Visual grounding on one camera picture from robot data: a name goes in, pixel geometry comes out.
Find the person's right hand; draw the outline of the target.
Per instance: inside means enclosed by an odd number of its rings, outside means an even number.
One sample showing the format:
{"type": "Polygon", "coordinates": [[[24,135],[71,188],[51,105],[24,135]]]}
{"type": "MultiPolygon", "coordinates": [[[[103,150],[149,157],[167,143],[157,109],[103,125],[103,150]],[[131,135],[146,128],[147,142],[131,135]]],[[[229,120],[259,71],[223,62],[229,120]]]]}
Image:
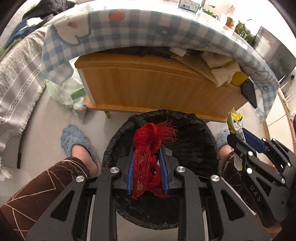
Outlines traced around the person's right hand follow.
{"type": "Polygon", "coordinates": [[[270,234],[270,235],[278,235],[280,231],[282,230],[282,227],[280,224],[277,224],[273,227],[264,227],[264,229],[270,234]]]}

